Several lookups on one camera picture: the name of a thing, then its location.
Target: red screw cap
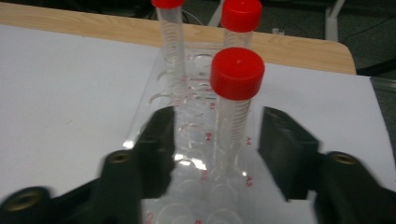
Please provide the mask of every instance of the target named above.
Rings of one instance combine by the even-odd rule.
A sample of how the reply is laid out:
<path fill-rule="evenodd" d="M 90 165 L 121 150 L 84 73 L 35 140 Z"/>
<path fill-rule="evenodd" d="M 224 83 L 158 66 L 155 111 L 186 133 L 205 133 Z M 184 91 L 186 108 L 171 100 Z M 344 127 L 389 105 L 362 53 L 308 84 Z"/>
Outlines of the red screw cap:
<path fill-rule="evenodd" d="M 262 84 L 264 61 L 249 49 L 228 48 L 212 61 L 210 84 L 213 91 L 229 100 L 242 101 L 255 96 Z"/>
<path fill-rule="evenodd" d="M 183 5 L 184 0 L 151 0 L 151 4 L 162 9 L 171 9 Z"/>
<path fill-rule="evenodd" d="M 221 25 L 231 31 L 254 31 L 260 23 L 262 4 L 259 0 L 226 0 L 223 4 Z"/>

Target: centrifuge tube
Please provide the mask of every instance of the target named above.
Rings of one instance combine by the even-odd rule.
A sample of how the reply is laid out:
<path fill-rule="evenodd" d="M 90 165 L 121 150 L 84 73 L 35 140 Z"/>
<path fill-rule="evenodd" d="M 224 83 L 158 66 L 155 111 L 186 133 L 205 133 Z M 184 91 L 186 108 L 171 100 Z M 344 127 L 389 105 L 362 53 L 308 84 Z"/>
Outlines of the centrifuge tube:
<path fill-rule="evenodd" d="M 157 8 L 163 38 L 163 52 L 168 69 L 169 86 L 174 90 L 183 85 L 186 68 L 181 5 L 184 0 L 151 0 Z"/>
<path fill-rule="evenodd" d="M 263 74 L 262 58 L 249 49 L 223 49 L 213 59 L 210 84 L 218 95 L 214 161 L 220 173 L 237 164 L 250 100 L 260 89 Z"/>
<path fill-rule="evenodd" d="M 253 31 L 259 26 L 262 4 L 259 0 L 227 0 L 224 2 L 221 25 L 224 47 L 250 48 Z"/>

